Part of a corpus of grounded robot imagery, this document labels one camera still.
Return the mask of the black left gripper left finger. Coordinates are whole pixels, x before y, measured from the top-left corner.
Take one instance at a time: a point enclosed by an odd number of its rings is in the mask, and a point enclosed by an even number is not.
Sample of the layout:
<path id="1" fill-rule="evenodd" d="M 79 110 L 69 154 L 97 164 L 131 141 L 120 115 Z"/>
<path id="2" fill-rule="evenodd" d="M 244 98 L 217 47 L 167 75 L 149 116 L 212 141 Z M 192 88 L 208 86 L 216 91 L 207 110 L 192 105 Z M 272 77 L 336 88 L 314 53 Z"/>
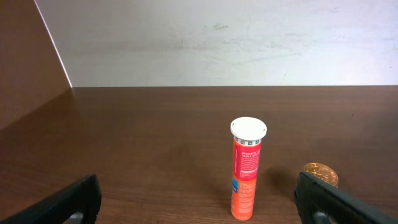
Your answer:
<path id="1" fill-rule="evenodd" d="M 95 223 L 101 208 L 101 190 L 95 174 L 87 175 L 24 210 L 2 224 L 63 223 L 81 213 L 82 223 Z"/>

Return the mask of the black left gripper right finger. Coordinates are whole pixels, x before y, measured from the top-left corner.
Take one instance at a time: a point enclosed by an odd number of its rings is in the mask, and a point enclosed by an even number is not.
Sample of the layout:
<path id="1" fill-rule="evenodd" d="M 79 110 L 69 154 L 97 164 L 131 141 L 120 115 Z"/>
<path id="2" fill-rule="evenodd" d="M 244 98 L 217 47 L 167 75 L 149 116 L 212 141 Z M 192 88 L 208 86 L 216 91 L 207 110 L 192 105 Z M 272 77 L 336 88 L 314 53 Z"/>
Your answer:
<path id="1" fill-rule="evenodd" d="M 397 219 L 337 189 L 308 172 L 300 172 L 294 190 L 303 224 L 397 224 Z"/>

